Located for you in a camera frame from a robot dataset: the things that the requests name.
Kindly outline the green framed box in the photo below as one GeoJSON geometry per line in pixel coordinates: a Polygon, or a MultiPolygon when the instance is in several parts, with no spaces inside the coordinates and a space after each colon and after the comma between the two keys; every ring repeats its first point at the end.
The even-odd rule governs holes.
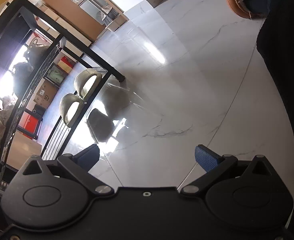
{"type": "Polygon", "coordinates": [[[61,87],[64,80],[67,78],[68,73],[62,70],[55,63],[51,64],[50,68],[46,72],[44,79],[52,83],[57,88],[61,87]]]}

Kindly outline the cardboard box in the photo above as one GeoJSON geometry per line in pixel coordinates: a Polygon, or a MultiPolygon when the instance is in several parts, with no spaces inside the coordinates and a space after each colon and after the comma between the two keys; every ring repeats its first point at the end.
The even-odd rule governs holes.
{"type": "Polygon", "coordinates": [[[47,109],[50,106],[52,100],[54,99],[58,88],[50,83],[50,81],[45,80],[39,90],[36,93],[33,101],[40,105],[41,107],[47,109]]]}

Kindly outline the beige slipper inner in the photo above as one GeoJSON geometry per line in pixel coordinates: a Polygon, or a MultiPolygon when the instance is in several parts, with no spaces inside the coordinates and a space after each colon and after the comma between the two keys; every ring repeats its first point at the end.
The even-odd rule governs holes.
{"type": "Polygon", "coordinates": [[[59,103],[59,110],[63,122],[71,128],[84,107],[84,101],[77,95],[68,93],[63,96],[59,103]]]}

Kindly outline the black metal shoe rack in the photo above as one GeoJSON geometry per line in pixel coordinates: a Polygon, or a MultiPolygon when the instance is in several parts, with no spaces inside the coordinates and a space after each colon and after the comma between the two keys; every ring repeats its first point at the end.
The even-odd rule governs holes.
{"type": "MultiPolygon", "coordinates": [[[[88,46],[81,42],[78,38],[72,35],[67,29],[63,28],[60,24],[56,23],[52,18],[47,16],[39,8],[33,5],[28,0],[14,0],[0,16],[0,40],[2,37],[7,37],[9,33],[13,33],[16,29],[11,26],[12,22],[18,18],[23,17],[28,29],[21,39],[22,42],[26,41],[30,37],[33,31],[38,31],[40,34],[44,35],[49,41],[51,41],[50,46],[41,55],[40,59],[35,65],[35,69],[32,74],[28,77],[26,83],[22,88],[22,96],[20,96],[13,108],[12,114],[8,120],[8,126],[4,132],[4,136],[0,142],[0,199],[3,194],[1,189],[1,183],[3,182],[3,176],[6,169],[8,168],[7,159],[9,155],[9,150],[13,142],[15,132],[18,128],[18,123],[22,117],[22,114],[29,102],[32,93],[34,92],[36,86],[40,80],[44,77],[48,69],[54,62],[54,59],[58,56],[61,50],[65,50],[72,57],[76,57],[69,48],[66,47],[66,42],[70,42],[75,47],[77,47],[83,54],[90,57],[94,62],[96,62],[101,68],[104,69],[105,75],[102,80],[97,84],[93,94],[89,97],[88,101],[85,103],[84,107],[80,111],[79,117],[75,120],[75,123],[66,129],[64,133],[64,140],[58,142],[58,146],[55,152],[49,152],[48,147],[53,146],[53,139],[58,138],[59,135],[55,129],[50,133],[48,140],[43,148],[41,155],[47,160],[56,159],[64,153],[64,150],[70,141],[76,127],[82,120],[83,116],[86,114],[89,106],[94,101],[95,97],[98,95],[99,91],[102,89],[103,85],[107,82],[110,76],[114,76],[119,82],[123,82],[125,77],[118,72],[114,67],[107,63],[103,58],[101,58],[97,53],[92,51],[88,46]]],[[[4,45],[0,42],[0,50],[4,49],[4,45]]]]}

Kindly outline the red cabinet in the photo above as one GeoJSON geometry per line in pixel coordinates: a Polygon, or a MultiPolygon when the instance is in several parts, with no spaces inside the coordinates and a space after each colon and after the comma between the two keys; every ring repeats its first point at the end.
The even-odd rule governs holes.
{"type": "Polygon", "coordinates": [[[38,140],[38,132],[42,123],[42,116],[25,109],[25,121],[22,126],[18,125],[17,130],[32,140],[38,140]]]}

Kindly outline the beige slipper near rack post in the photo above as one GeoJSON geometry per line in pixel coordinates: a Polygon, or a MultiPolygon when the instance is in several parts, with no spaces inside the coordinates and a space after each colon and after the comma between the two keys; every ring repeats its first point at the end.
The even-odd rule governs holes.
{"type": "Polygon", "coordinates": [[[80,98],[87,102],[101,80],[101,73],[97,72],[93,68],[88,68],[76,76],[74,79],[74,88],[80,98]]]}

